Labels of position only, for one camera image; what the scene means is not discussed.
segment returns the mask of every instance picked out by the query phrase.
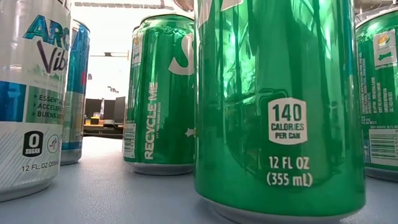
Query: green logo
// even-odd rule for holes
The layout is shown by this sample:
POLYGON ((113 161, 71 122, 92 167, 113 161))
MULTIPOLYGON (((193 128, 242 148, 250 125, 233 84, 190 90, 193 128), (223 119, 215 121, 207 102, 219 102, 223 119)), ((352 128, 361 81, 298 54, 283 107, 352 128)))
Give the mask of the green logo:
POLYGON ((388 57, 392 57, 392 52, 388 52, 386 54, 380 54, 378 59, 379 59, 379 61, 381 61, 381 60, 383 60, 385 58, 388 58, 388 57))

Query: barcode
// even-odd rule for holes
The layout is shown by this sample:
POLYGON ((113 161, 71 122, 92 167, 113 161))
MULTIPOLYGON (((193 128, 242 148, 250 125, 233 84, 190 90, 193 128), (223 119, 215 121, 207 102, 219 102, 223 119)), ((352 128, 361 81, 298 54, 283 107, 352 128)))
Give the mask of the barcode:
POLYGON ((371 163, 398 166, 398 129, 370 129, 371 163))
POLYGON ((124 157, 136 157, 136 124, 127 124, 123 136, 124 157))

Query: gray table surface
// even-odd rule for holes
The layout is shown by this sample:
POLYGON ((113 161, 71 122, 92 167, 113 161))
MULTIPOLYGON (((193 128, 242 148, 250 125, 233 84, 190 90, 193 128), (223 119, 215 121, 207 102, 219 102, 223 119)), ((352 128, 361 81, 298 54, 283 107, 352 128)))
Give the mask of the gray table surface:
MULTIPOLYGON (((0 203, 0 224, 231 224, 193 189, 192 175, 129 172, 122 140, 86 137, 78 164, 61 167, 51 186, 0 203)), ((398 184, 367 179, 367 204, 339 224, 398 224, 398 184)))

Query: white can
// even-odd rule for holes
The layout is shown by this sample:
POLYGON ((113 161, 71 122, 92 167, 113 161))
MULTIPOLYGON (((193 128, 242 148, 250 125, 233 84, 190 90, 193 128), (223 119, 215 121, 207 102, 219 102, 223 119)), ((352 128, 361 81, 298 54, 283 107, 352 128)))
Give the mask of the white can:
POLYGON ((0 4, 0 202, 58 174, 71 0, 0 4))

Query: calorie label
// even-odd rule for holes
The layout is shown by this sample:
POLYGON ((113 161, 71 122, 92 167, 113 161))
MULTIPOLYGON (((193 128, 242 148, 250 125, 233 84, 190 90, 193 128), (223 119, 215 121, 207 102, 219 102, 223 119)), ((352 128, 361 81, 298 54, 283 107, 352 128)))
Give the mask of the calorie label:
POLYGON ((307 104, 295 98, 268 103, 269 140, 284 145, 304 143, 307 137, 307 104))

